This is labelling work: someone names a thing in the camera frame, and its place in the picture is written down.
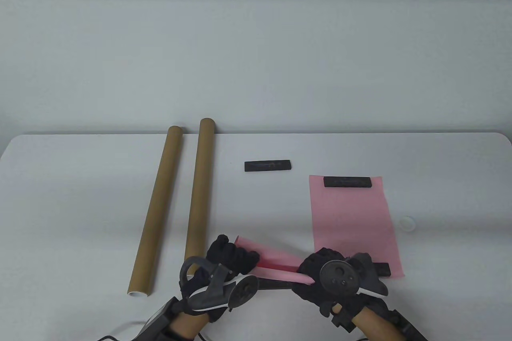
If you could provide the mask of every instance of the cardboard tube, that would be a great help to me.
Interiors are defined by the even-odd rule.
[[[204,256],[206,250],[208,206],[210,205],[210,191],[212,189],[214,135],[215,122],[211,118],[203,118],[199,125],[185,259],[193,255]],[[193,265],[189,269],[189,274],[193,273],[196,269],[197,266]]]
[[[160,254],[163,230],[176,178],[182,139],[183,129],[176,126],[169,128],[140,238],[139,250],[135,257],[132,278],[128,285],[129,295],[148,296],[152,293],[157,258]]]

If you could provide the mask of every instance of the white tabletop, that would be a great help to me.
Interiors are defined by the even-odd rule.
[[[197,135],[184,137],[155,292],[128,281],[165,135],[24,135],[0,160],[2,339],[133,338],[178,294]],[[498,133],[216,135],[210,233],[307,255],[308,175],[383,176],[403,279],[391,308],[430,341],[512,334],[512,147]],[[290,159],[291,171],[244,173]],[[357,339],[289,291],[259,292],[205,333],[236,339]]]

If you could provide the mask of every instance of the hand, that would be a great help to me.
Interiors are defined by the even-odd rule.
[[[232,273],[226,279],[229,281],[240,273],[246,275],[253,270],[260,260],[260,255],[254,251],[248,252],[232,242],[229,242],[226,235],[219,235],[211,244],[210,249],[208,249],[206,259],[214,264],[223,264],[223,266],[231,270]],[[210,284],[209,273],[203,268],[199,268],[196,273],[194,273],[194,277],[182,286],[181,292],[183,298],[188,298],[196,290],[208,286],[208,284]],[[208,311],[210,322],[217,321],[225,311],[226,308]],[[185,310],[185,313],[196,314],[195,312],[189,312],[187,310]]]
[[[375,304],[376,301],[381,301],[382,304],[384,304],[384,301],[368,295],[359,294],[344,297],[327,292],[320,282],[320,270],[325,263],[333,259],[345,260],[345,257],[343,257],[341,253],[327,248],[322,248],[318,252],[309,255],[299,266],[298,272],[312,277],[315,283],[312,285],[293,284],[293,292],[300,298],[318,306],[320,313],[325,317],[329,316],[335,304],[342,305],[342,308],[348,312],[351,317],[356,316],[365,306]]]

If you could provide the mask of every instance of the black cable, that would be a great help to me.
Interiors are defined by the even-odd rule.
[[[105,339],[111,339],[112,341],[119,341],[116,337],[114,336],[104,336],[104,337],[101,337],[98,341],[104,341]]]

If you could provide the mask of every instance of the pink paper sheet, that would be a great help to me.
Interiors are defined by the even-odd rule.
[[[313,284],[314,280],[308,275],[297,273],[298,266],[302,263],[300,257],[290,255],[287,252],[274,249],[270,246],[238,236],[234,243],[245,250],[255,250],[260,254],[260,262],[251,271],[251,275],[264,279],[277,279],[279,281],[299,282],[301,284]]]
[[[389,263],[391,277],[404,276],[382,177],[366,189],[326,188],[323,176],[309,176],[309,191],[315,251],[369,253],[373,262]]]

